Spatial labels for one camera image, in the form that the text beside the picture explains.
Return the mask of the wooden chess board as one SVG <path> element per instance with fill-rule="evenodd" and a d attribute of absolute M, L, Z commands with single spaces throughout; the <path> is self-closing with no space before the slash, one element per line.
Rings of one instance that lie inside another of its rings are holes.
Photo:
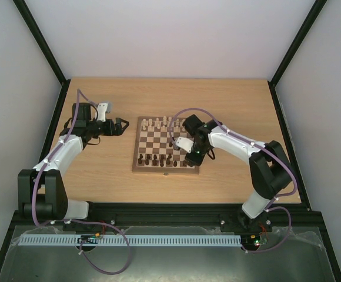
<path fill-rule="evenodd" d="M 136 128 L 136 140 L 133 153 L 132 161 L 132 171 L 134 173 L 160 173 L 164 175 L 173 174 L 199 174 L 199 168 L 196 166 L 191 166 L 187 163 L 186 167 L 182 166 L 182 162 L 185 160 L 186 152 L 182 149 L 176 150 L 174 147 L 169 146 L 171 138 L 175 139 L 178 137 L 191 138 L 190 134 L 186 132 L 172 132 L 171 127 L 168 127 L 166 132 L 143 132 L 139 128 L 139 123 L 137 123 Z M 144 159 L 142 164 L 138 164 L 138 157 L 143 154 Z M 158 165 L 152 166 L 152 159 L 148 160 L 146 155 L 154 155 L 158 157 Z M 168 154 L 172 155 L 171 164 L 166 164 L 166 158 Z M 160 167 L 160 155 L 165 155 L 164 167 Z M 178 166 L 173 167 L 173 162 L 177 161 Z"/>

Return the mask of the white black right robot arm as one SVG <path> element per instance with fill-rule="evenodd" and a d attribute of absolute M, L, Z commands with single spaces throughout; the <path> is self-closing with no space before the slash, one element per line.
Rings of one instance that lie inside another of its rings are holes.
<path fill-rule="evenodd" d="M 176 147 L 186 152 L 185 160 L 200 166 L 213 149 L 220 149 L 242 160 L 249 166 L 254 191 L 242 204 L 239 224 L 251 230 L 259 224 L 259 215 L 269 208 L 295 177 L 279 142 L 258 142 L 240 135 L 216 120 L 202 122 L 192 115 L 183 122 L 191 138 L 177 137 Z"/>

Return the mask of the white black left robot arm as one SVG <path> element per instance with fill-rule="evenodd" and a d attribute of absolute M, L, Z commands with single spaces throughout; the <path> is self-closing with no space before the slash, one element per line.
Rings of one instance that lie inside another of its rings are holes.
<path fill-rule="evenodd" d="M 87 218 L 89 203 L 69 199 L 62 178 L 91 139 L 120 136 L 128 128 L 127 120 L 108 119 L 110 111 L 108 102 L 73 104 L 72 117 L 64 124 L 55 147 L 32 169 L 18 174 L 18 210 L 22 217 L 34 223 Z"/>

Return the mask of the row of white chess pieces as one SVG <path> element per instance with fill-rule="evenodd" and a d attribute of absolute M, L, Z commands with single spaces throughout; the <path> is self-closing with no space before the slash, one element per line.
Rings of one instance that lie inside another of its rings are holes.
<path fill-rule="evenodd" d="M 168 127 L 172 132 L 186 132 L 182 125 L 185 119 L 178 117 L 174 122 L 171 121 L 171 116 L 138 117 L 139 128 L 143 132 L 166 132 Z"/>

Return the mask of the right controller board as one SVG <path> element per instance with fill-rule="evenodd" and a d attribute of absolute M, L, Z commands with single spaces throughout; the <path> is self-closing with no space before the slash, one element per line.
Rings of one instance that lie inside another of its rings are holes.
<path fill-rule="evenodd" d="M 254 245 L 254 246 L 261 246 L 268 243 L 268 235 L 248 235 L 243 237 L 242 244 Z"/>

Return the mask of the controller board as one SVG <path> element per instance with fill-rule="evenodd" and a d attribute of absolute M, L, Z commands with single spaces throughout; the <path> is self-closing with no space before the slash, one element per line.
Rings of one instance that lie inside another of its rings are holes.
<path fill-rule="evenodd" d="M 104 235 L 102 233 L 81 234 L 76 239 L 76 244 L 98 244 L 102 241 Z"/>
<path fill-rule="evenodd" d="M 268 235 L 248 235 L 243 237 L 242 244 L 254 245 L 254 246 L 261 246 L 268 243 Z"/>

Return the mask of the left controller board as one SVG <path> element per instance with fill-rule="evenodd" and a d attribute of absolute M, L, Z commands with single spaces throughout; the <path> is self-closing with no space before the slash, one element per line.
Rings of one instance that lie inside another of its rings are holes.
<path fill-rule="evenodd" d="M 102 241 L 104 235 L 102 233 L 81 234 L 76 239 L 76 244 L 98 244 Z"/>

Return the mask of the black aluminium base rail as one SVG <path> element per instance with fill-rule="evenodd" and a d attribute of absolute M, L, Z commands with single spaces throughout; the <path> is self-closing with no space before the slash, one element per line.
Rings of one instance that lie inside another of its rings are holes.
<path fill-rule="evenodd" d="M 262 213 L 257 219 L 243 218 L 240 204 L 139 204 L 90 203 L 88 221 L 104 221 L 117 227 L 220 227 L 223 232 L 258 233 L 261 227 L 288 226 L 285 211 Z"/>

